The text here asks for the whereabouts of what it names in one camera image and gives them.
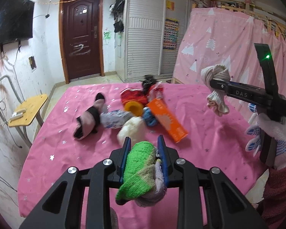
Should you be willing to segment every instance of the orange box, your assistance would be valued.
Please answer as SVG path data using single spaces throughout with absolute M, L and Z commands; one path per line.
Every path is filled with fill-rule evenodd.
M 168 110 L 162 100 L 153 99 L 147 106 L 176 143 L 188 135 L 188 132 Z

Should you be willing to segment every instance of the pink and black sock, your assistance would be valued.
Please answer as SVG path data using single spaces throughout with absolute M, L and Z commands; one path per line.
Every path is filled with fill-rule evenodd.
M 78 125 L 73 136 L 77 139 L 83 139 L 90 133 L 97 133 L 96 127 L 100 124 L 100 114 L 105 103 L 105 97 L 98 93 L 95 97 L 93 106 L 87 109 L 83 114 L 76 118 Z

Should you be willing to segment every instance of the brown door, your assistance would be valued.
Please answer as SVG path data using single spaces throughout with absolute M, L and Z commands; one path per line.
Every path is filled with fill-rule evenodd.
M 63 41 L 69 79 L 101 72 L 99 3 L 100 0 L 63 3 Z

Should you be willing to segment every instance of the cream knotted sock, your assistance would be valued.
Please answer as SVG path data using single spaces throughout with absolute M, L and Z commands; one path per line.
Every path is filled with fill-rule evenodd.
M 210 86 L 210 81 L 212 79 L 229 82 L 231 78 L 229 75 L 228 68 L 224 65 L 213 65 L 213 66 L 206 67 L 201 70 L 201 79 L 203 83 L 212 92 L 211 94 L 207 96 L 208 108 L 210 109 L 212 108 L 213 112 L 220 117 L 222 115 L 228 114 L 229 108 L 224 103 L 225 92 L 222 90 L 213 89 Z

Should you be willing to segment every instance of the floor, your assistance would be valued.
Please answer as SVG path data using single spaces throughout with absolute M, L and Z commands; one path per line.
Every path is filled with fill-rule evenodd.
M 67 90 L 68 87 L 77 86 L 77 85 L 87 85 L 87 84 L 105 84 L 105 83 L 122 83 L 121 79 L 117 75 L 104 76 L 104 77 L 93 77 L 84 80 L 78 80 L 71 82 L 67 85 L 57 87 L 53 93 L 53 96 L 50 100 L 49 106 L 47 108 L 44 120 L 47 118 L 55 104 L 62 97 L 63 93 Z M 263 191 L 265 183 L 268 179 L 269 172 L 266 171 L 256 182 L 255 186 L 246 194 L 246 198 L 251 203 L 257 203 L 262 200 Z
M 67 88 L 77 85 L 87 85 L 87 84 L 108 84 L 108 83 L 122 83 L 122 80 L 118 77 L 118 75 L 110 75 L 110 76 L 104 76 L 104 77 L 92 77 L 84 80 L 78 80 L 71 82 L 69 84 L 57 87 L 53 93 L 53 96 L 50 100 L 49 106 L 47 107 L 46 114 L 44 116 L 45 120 L 49 113 L 52 111 L 55 104 L 58 102 L 58 100 L 62 97 L 63 93 L 67 90 Z

